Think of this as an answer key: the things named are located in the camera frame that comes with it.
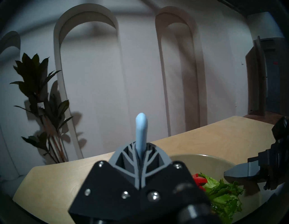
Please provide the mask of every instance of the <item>bowl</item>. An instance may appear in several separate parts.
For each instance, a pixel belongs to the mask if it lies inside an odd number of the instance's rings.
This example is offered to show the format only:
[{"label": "bowl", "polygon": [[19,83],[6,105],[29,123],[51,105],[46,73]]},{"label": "bowl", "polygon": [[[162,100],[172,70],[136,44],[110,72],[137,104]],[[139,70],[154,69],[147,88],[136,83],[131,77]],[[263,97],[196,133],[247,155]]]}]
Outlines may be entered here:
[{"label": "bowl", "polygon": [[[224,159],[200,154],[174,155],[171,156],[171,160],[184,162],[192,175],[203,173],[218,181],[224,179],[224,172],[226,170],[235,166],[235,164]],[[239,199],[242,203],[242,212],[236,212],[233,215],[233,222],[238,221],[261,206],[262,199],[260,192],[246,195],[246,190],[244,190],[243,194],[239,195]]]}]

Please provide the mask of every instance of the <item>plant stem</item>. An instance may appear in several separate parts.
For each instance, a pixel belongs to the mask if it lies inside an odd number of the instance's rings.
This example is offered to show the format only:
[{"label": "plant stem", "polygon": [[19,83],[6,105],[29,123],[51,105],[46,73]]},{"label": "plant stem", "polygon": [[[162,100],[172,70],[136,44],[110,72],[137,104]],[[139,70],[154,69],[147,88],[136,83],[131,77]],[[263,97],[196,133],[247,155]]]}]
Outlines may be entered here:
[{"label": "plant stem", "polygon": [[52,152],[53,152],[53,154],[54,154],[54,156],[55,156],[55,159],[57,159],[57,163],[60,163],[58,157],[56,156],[56,153],[55,153],[55,151],[54,151],[54,148],[52,147],[52,144],[51,144],[51,142],[50,142],[49,137],[48,137],[48,145],[49,145],[49,147],[52,149]]},{"label": "plant stem", "polygon": [[[42,125],[43,125],[44,131],[47,133],[47,130],[46,130],[45,125],[44,125],[44,121],[43,121],[43,119],[42,119],[43,117],[44,117],[44,119],[45,119],[45,121],[46,121],[46,125],[47,125],[48,128],[49,128],[49,125],[48,125],[48,122],[47,122],[47,120],[46,120],[46,118],[45,118],[45,115],[41,116],[41,117],[40,117],[40,121],[41,121],[41,123],[42,123]],[[62,162],[64,162],[63,156],[61,155],[61,152],[60,152],[60,150],[59,150],[59,148],[58,148],[58,145],[56,144],[55,139],[53,138],[52,135],[50,135],[50,136],[51,136],[52,141],[53,141],[53,143],[54,143],[54,145],[55,145],[55,148],[57,149],[57,151],[58,151],[58,153],[59,153],[59,156],[60,156]]]},{"label": "plant stem", "polygon": [[57,163],[57,162],[55,161],[55,159],[53,158],[53,156],[51,155],[51,153],[49,152],[48,154],[49,154],[50,157],[53,159],[53,161],[54,161],[55,163]]},{"label": "plant stem", "polygon": [[[44,119],[45,119],[47,128],[49,128],[49,133],[53,134],[53,132],[52,132],[50,126],[49,126],[49,123],[48,123],[45,115],[43,115],[43,116],[44,116]],[[57,149],[57,151],[58,151],[58,153],[59,153],[59,155],[60,155],[60,158],[61,158],[62,162],[65,162],[64,153],[59,150],[59,147],[58,147],[58,145],[57,145],[57,143],[56,143],[56,141],[55,141],[55,139],[54,139],[54,136],[53,136],[53,135],[50,135],[50,136],[51,136],[51,138],[52,138],[53,144],[55,145],[55,148]]]},{"label": "plant stem", "polygon": [[63,149],[62,149],[62,145],[61,145],[61,142],[60,142],[60,137],[59,137],[59,135],[57,136],[57,140],[58,140],[60,149],[61,149],[61,151],[62,151],[62,153],[63,153],[63,155],[64,155],[64,151],[63,151]]},{"label": "plant stem", "polygon": [[54,136],[51,136],[51,138],[52,138],[52,141],[53,141],[55,147],[56,147],[57,150],[58,150],[58,153],[59,153],[59,155],[60,155],[60,158],[61,158],[62,162],[65,162],[64,159],[63,159],[64,154],[63,154],[63,152],[61,152],[61,151],[59,150],[59,147],[58,147],[58,145],[57,145],[57,143],[56,143],[56,141],[55,141],[55,139],[54,139]]}]

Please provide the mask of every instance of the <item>wooden table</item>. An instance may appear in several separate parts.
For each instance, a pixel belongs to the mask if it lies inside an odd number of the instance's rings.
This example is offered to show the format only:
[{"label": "wooden table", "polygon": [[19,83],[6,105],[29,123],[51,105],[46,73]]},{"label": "wooden table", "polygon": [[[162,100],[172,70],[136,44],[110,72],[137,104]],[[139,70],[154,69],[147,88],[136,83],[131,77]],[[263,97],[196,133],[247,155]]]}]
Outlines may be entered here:
[{"label": "wooden table", "polygon": [[[234,116],[179,135],[154,141],[169,156],[207,154],[239,164],[275,142],[273,125]],[[13,200],[47,223],[74,223],[67,210],[96,161],[113,153],[86,159],[34,167]]]}]

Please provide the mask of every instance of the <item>green lettuce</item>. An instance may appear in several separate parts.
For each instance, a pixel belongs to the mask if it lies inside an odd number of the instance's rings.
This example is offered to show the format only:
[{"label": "green lettuce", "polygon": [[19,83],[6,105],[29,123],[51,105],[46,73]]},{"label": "green lettuce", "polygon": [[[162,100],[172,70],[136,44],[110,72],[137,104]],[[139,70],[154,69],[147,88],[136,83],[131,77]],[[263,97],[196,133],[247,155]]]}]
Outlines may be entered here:
[{"label": "green lettuce", "polygon": [[213,212],[218,214],[223,224],[231,224],[233,214],[242,211],[242,203],[238,196],[243,193],[243,189],[238,187],[237,182],[226,184],[223,179],[218,182],[202,173],[199,177],[204,177],[208,181],[203,187],[212,202]]}]

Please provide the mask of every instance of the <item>wooden floor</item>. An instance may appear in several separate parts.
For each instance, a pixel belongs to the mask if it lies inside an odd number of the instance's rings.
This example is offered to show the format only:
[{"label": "wooden floor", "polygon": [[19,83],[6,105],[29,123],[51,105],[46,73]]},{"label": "wooden floor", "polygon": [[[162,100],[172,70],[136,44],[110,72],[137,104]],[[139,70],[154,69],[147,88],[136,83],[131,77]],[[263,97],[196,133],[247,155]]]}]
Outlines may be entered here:
[{"label": "wooden floor", "polygon": [[265,116],[247,114],[244,117],[274,125],[283,115],[266,111]]}]

